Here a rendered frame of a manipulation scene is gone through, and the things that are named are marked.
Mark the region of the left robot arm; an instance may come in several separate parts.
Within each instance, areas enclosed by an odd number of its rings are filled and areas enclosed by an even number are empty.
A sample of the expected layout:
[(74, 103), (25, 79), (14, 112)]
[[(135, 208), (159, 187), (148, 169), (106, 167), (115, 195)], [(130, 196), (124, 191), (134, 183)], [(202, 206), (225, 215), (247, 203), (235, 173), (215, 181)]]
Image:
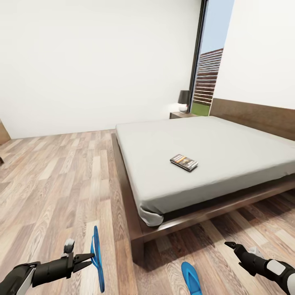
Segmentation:
[(74, 257), (73, 239), (64, 244), (61, 258), (41, 264), (40, 261), (17, 265), (0, 283), (0, 295), (25, 295), (27, 290), (38, 285), (71, 278), (71, 273), (80, 271), (92, 264), (94, 253), (76, 254)]

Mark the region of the hardback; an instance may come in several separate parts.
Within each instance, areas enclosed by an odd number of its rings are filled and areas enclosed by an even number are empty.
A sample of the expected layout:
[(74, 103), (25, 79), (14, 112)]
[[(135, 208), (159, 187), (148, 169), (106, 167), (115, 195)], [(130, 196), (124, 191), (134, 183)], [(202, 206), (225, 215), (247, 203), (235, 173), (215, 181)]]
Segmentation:
[(198, 162), (189, 159), (181, 154), (178, 154), (177, 156), (171, 158), (170, 161), (188, 171), (191, 171), (198, 165)]

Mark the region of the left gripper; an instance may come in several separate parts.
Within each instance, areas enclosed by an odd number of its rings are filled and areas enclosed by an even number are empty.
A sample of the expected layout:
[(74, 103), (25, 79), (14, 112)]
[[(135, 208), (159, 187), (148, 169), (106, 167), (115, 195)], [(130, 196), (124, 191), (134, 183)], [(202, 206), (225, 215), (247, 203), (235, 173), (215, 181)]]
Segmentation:
[(92, 262), (90, 259), (94, 256), (94, 253), (88, 253), (76, 254), (74, 257), (74, 252), (71, 252), (69, 253), (69, 257), (51, 261), (48, 267), (46, 282), (49, 283), (65, 277), (66, 279), (71, 278), (72, 272), (78, 272), (81, 269), (91, 265)]

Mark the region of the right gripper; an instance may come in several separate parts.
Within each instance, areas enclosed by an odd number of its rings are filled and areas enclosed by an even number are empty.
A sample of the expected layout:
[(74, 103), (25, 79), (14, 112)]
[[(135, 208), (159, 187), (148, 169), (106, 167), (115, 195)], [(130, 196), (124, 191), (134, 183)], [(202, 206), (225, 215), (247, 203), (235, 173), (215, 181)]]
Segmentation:
[(236, 256), (241, 261), (239, 262), (239, 265), (242, 266), (246, 271), (248, 271), (250, 275), (255, 276), (258, 273), (255, 269), (255, 260), (259, 256), (249, 253), (241, 244), (226, 241), (224, 244), (234, 249)]

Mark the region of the sandal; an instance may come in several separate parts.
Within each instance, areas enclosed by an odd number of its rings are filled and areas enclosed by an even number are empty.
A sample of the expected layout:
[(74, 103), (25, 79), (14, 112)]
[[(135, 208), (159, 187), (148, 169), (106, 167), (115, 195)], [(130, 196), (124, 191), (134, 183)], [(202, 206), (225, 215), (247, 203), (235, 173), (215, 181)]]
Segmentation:
[(188, 263), (183, 262), (181, 265), (182, 273), (191, 295), (202, 295), (198, 275), (194, 267)]
[[(93, 238), (94, 238), (95, 252), (93, 249)], [(99, 242), (99, 235), (98, 235), (97, 226), (94, 226), (94, 235), (92, 236), (92, 243), (91, 243), (91, 253), (95, 254), (95, 256), (93, 258), (91, 258), (90, 261), (98, 270), (100, 291), (101, 291), (101, 293), (104, 293), (104, 291), (105, 291), (104, 275), (103, 275), (103, 270), (102, 270), (100, 242)]]

